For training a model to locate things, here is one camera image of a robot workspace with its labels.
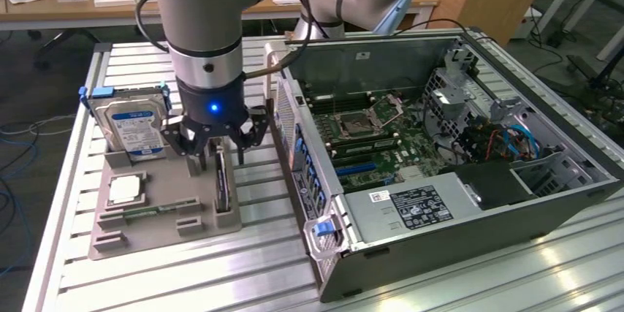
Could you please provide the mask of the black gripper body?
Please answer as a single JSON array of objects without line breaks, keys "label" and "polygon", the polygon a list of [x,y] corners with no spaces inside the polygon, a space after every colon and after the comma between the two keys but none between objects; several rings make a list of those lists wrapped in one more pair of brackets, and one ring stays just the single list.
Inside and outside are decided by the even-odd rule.
[{"label": "black gripper body", "polygon": [[218,88],[197,88],[176,79],[184,111],[184,126],[209,137],[241,135],[246,121],[244,99],[245,75],[240,74]]}]

